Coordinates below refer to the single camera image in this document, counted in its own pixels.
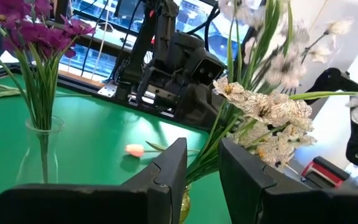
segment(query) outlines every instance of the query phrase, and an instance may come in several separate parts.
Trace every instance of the red object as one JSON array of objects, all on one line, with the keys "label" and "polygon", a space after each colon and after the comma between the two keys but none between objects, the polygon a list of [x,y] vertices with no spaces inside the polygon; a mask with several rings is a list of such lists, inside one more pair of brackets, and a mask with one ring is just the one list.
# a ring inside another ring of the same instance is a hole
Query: red object
[{"label": "red object", "polygon": [[313,161],[306,166],[301,175],[302,177],[306,177],[306,175],[310,172],[315,172],[319,174],[321,177],[332,183],[335,188],[338,188],[343,183],[343,180],[341,180],[339,177],[337,177],[324,167],[320,166],[319,164],[314,163]]}]

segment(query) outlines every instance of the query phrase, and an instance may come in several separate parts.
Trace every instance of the glass vase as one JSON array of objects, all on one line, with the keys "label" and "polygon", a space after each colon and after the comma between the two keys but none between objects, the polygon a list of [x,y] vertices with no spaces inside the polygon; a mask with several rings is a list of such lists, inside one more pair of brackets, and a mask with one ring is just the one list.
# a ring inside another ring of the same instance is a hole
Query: glass vase
[{"label": "glass vase", "polygon": [[190,212],[190,191],[191,185],[187,185],[185,189],[185,193],[183,194],[183,198],[181,200],[181,209],[180,209],[180,219],[179,224],[185,224],[185,220]]},{"label": "glass vase", "polygon": [[56,184],[58,182],[58,161],[56,143],[64,122],[52,116],[50,130],[34,128],[31,119],[27,127],[27,151],[23,157],[16,184]]}]

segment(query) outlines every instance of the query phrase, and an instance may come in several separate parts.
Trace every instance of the yellow vase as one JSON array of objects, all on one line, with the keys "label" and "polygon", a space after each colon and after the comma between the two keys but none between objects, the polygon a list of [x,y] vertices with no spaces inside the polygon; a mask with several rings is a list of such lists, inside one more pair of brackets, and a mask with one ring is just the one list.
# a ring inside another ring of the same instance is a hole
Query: yellow vase
[{"label": "yellow vase", "polygon": [[179,224],[185,224],[185,220],[190,212],[190,185],[186,186],[185,193],[183,194],[183,198],[181,200],[181,209],[180,209],[180,219]]}]

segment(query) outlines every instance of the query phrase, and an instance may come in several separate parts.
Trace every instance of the green tabletop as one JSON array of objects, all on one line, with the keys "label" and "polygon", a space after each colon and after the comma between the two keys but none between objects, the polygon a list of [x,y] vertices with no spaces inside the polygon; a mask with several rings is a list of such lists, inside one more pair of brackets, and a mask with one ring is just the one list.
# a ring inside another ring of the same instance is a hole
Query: green tabletop
[{"label": "green tabletop", "polygon": [[[13,86],[8,77],[0,79],[0,84]],[[128,156],[124,152],[127,144],[169,145],[186,137],[189,149],[199,149],[207,138],[202,131],[90,97],[58,97],[54,115],[65,122],[57,146],[62,184],[119,185],[156,156]],[[28,117],[20,97],[0,98],[0,193],[15,184],[26,150],[24,121]],[[186,224],[230,223],[218,174],[195,182],[190,197]]]}]

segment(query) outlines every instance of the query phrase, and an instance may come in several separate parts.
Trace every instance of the pink tulip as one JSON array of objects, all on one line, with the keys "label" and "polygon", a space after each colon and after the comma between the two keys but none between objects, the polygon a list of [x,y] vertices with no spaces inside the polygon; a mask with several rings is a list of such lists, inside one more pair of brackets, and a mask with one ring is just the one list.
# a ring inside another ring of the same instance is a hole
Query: pink tulip
[{"label": "pink tulip", "polygon": [[125,147],[125,151],[134,157],[142,157],[145,152],[141,144],[129,144]]}]

